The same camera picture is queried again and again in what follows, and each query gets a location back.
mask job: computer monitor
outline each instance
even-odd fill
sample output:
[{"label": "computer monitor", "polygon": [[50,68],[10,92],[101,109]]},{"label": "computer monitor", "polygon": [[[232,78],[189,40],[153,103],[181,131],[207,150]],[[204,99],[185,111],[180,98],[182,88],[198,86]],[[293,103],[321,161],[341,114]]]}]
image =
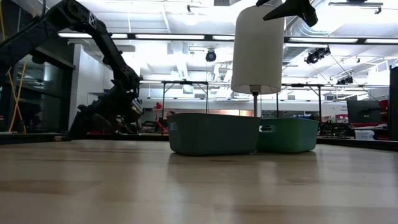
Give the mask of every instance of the computer monitor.
[{"label": "computer monitor", "polygon": [[380,123],[380,104],[372,101],[347,101],[348,121],[350,123]]}]

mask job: wooden tabletop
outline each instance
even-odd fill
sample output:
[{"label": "wooden tabletop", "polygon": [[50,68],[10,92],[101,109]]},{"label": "wooden tabletop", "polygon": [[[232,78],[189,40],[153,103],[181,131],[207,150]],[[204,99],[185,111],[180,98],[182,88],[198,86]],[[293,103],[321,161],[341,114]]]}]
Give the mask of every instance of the wooden tabletop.
[{"label": "wooden tabletop", "polygon": [[397,223],[398,155],[183,157],[168,142],[0,146],[0,223]]}]

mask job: white paper lantern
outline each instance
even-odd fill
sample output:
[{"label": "white paper lantern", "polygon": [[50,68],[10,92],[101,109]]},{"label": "white paper lantern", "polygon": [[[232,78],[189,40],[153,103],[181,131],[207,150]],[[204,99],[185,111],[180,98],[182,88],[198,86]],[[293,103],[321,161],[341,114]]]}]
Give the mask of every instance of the white paper lantern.
[{"label": "white paper lantern", "polygon": [[231,85],[235,92],[250,94],[251,86],[257,86],[261,94],[280,92],[284,18],[262,20],[273,9],[275,6],[252,6],[238,16]]}]

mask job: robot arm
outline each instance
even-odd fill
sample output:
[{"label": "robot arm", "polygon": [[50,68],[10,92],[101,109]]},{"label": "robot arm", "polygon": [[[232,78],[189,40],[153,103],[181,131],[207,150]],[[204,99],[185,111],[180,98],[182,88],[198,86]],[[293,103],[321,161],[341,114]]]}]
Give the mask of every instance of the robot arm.
[{"label": "robot arm", "polygon": [[125,63],[105,24],[75,0],[62,0],[44,17],[36,17],[33,23],[0,44],[0,77],[5,78],[9,68],[67,28],[91,35],[104,55],[103,62],[114,74],[114,87],[107,94],[89,106],[79,107],[70,136],[79,138],[98,128],[98,124],[111,126],[116,115],[124,115],[131,121],[137,119],[141,115],[140,103],[136,100],[139,96],[137,73]]}]

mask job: green plastic bin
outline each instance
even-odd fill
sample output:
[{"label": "green plastic bin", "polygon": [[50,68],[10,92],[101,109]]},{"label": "green plastic bin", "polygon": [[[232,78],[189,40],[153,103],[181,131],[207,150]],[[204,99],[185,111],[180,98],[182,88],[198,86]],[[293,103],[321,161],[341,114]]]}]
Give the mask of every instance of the green plastic bin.
[{"label": "green plastic bin", "polygon": [[167,122],[170,148],[181,155],[250,154],[257,148],[260,118],[178,113]]},{"label": "green plastic bin", "polygon": [[315,149],[318,121],[303,118],[262,119],[258,152],[299,153]]}]

